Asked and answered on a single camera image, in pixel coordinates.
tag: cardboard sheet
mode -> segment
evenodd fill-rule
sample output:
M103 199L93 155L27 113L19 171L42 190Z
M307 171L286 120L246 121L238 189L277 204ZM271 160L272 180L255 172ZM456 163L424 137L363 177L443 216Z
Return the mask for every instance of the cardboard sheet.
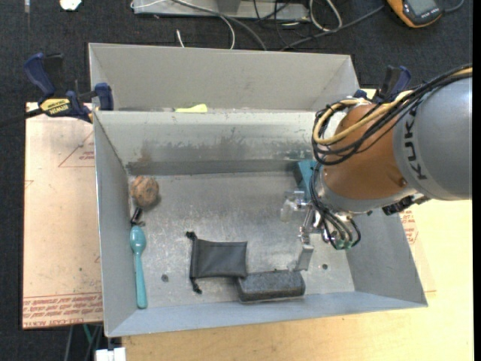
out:
M23 328L103 319L93 127L26 121Z

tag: spoon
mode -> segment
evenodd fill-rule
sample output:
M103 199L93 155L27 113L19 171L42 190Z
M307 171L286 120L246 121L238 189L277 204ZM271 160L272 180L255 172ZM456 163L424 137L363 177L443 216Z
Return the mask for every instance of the spoon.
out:
M134 252L135 286L137 288L137 306L147 307L147 293L145 291L144 271L142 270L141 254L147 246L144 231L139 226L130 229L130 247Z

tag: gray metal tray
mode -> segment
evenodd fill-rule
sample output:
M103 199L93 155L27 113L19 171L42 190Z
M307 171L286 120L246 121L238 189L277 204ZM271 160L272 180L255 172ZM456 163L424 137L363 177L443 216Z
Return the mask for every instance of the gray metal tray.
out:
M248 272L295 267L304 214L295 212L286 223L280 209L296 186L295 163L312 156L314 110L357 88L348 56L104 44L91 44L90 52L92 85L108 82L116 100L116 110L96 111L94 122L107 336L426 305L401 222L379 211L356 218L362 241L348 252L311 235L315 250L302 272L301 299L243 305L229 278L202 278L203 293L192 291L186 231L210 241L247 241ZM192 72L204 71L206 63L213 69L208 81ZM320 88L303 86L301 70L310 76L329 71L330 78ZM162 88L153 76L168 83ZM273 92L267 81L280 95L266 93ZM304 91L291 91L299 86ZM173 112L187 96L210 110ZM144 213L144 310L135 301L129 245L129 183L138 174L154 176L161 197Z

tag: black fabric bag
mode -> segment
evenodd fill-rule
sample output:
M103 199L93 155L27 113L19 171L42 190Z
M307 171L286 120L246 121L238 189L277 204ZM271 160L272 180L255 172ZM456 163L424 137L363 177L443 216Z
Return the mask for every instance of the black fabric bag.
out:
M247 242L205 241L194 232L187 232L186 237L192 241L189 276L196 293L202 294L197 278L247 276Z

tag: multimeter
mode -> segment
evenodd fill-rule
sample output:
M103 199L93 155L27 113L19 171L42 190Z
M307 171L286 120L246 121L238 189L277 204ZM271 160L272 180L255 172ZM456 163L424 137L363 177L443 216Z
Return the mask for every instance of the multimeter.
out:
M428 26L438 20L443 11L435 0L386 0L401 20L412 28Z

